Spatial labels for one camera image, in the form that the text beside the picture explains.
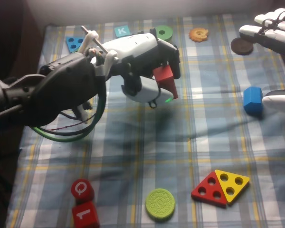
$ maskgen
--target cable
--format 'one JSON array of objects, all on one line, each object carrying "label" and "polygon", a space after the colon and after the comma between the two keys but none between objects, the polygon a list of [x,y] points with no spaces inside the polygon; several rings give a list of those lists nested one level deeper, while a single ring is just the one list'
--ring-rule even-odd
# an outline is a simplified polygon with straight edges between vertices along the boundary
[{"label": "cable", "polygon": [[[80,123],[77,123],[77,124],[74,124],[74,125],[71,125],[71,126],[74,127],[74,126],[76,126],[76,125],[82,124],[82,123],[84,123],[84,122],[86,122],[86,121],[92,119],[94,115],[92,115],[90,118],[88,118],[88,119],[85,120],[85,121],[82,121],[82,122],[80,122]],[[46,132],[46,133],[50,133],[50,134],[54,134],[54,135],[74,136],[74,135],[78,135],[78,134],[81,134],[81,133],[85,133],[86,131],[89,130],[89,127],[90,127],[90,126],[91,126],[91,124],[88,125],[87,127],[83,128],[83,129],[79,130],[79,131],[76,131],[76,132],[54,132],[53,130],[49,130],[49,129],[46,129],[46,128],[43,128],[43,127],[38,127],[38,129],[39,129],[39,130],[42,130],[42,131],[44,131],[44,132]]]},{"label": "cable", "polygon": [[60,112],[60,114],[61,114],[61,115],[64,115],[65,117],[67,117],[67,118],[69,118],[69,119],[71,119],[71,120],[78,120],[76,117],[71,116],[71,115],[68,115],[68,114],[66,114],[66,113],[64,113],[64,112]]},{"label": "cable", "polygon": [[100,88],[100,90],[99,90],[100,93],[98,94],[98,104],[97,104],[97,110],[95,113],[95,117],[94,117],[91,125],[86,127],[87,129],[82,134],[77,135],[75,137],[58,138],[58,137],[52,136],[52,134],[44,132],[43,130],[41,130],[39,128],[31,127],[31,129],[33,131],[35,131],[36,133],[40,134],[41,136],[49,139],[49,140],[53,140],[55,142],[61,142],[61,143],[67,143],[67,142],[70,143],[70,142],[74,142],[74,141],[77,141],[77,140],[80,140],[80,139],[86,137],[94,129],[95,125],[98,123],[98,121],[100,120],[100,118],[103,115],[104,110],[105,110],[105,103],[106,103],[105,79],[101,78],[100,80],[102,80],[100,82],[100,86],[102,88]]},{"label": "cable", "polygon": [[7,110],[4,110],[4,111],[0,112],[0,118],[4,117],[6,115],[10,115],[11,113],[19,111],[21,109],[22,109],[22,105],[20,105],[20,104],[18,104],[16,106],[13,106],[13,107],[11,107],[11,108],[9,108]]}]

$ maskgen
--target blue triangle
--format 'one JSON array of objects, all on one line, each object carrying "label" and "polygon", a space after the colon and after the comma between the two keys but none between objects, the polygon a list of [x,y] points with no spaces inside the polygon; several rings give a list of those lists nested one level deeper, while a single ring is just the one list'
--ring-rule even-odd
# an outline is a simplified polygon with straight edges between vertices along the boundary
[{"label": "blue triangle", "polygon": [[82,44],[84,37],[66,37],[66,43],[68,50],[73,53],[78,50],[80,45]]}]

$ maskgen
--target red cube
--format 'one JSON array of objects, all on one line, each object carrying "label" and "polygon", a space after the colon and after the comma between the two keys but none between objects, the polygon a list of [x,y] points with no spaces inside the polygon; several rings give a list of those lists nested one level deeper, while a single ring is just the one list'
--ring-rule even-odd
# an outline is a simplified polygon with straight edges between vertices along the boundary
[{"label": "red cube", "polygon": [[173,93],[173,99],[178,98],[173,73],[169,65],[154,69],[153,74],[160,88]]},{"label": "red cube", "polygon": [[99,228],[96,208],[93,202],[87,202],[72,209],[76,228]]},{"label": "red cube", "polygon": [[76,199],[77,205],[92,201],[94,198],[94,189],[87,179],[76,180],[72,184],[71,192]]}]

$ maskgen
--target robotic arm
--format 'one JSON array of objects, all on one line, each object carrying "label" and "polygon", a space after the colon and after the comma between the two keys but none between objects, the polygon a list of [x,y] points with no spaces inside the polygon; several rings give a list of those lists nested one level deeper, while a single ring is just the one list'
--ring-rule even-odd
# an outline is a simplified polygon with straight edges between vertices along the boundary
[{"label": "robotic arm", "polygon": [[[124,79],[122,91],[130,99],[142,103],[164,103],[172,92],[160,88],[152,79],[155,68],[169,64],[174,79],[180,78],[179,52],[176,46],[158,39],[156,30],[123,37],[101,44],[98,34],[83,27],[85,39],[78,50],[40,68],[38,74],[26,75],[7,85],[0,80],[0,130],[15,125],[27,125],[49,139],[50,134],[88,135],[105,109],[105,82],[112,76]],[[52,122],[63,110],[72,109],[76,119],[87,120],[84,107],[98,95],[98,106],[92,124],[73,133],[48,132],[40,128]]]},{"label": "robotic arm", "polygon": [[[285,55],[285,9],[257,15],[255,22],[260,26],[244,25],[240,28],[241,38]],[[269,92],[262,102],[267,108],[285,112],[285,90]]]}]

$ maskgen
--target green round toy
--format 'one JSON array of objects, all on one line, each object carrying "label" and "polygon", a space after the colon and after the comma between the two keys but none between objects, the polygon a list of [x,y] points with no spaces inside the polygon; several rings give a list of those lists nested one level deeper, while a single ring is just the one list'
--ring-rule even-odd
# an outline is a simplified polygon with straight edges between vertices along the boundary
[{"label": "green round toy", "polygon": [[173,35],[173,29],[167,25],[159,25],[156,28],[156,36],[159,39],[169,41]]},{"label": "green round toy", "polygon": [[175,199],[166,189],[154,189],[146,199],[149,216],[157,221],[165,221],[174,213]]}]

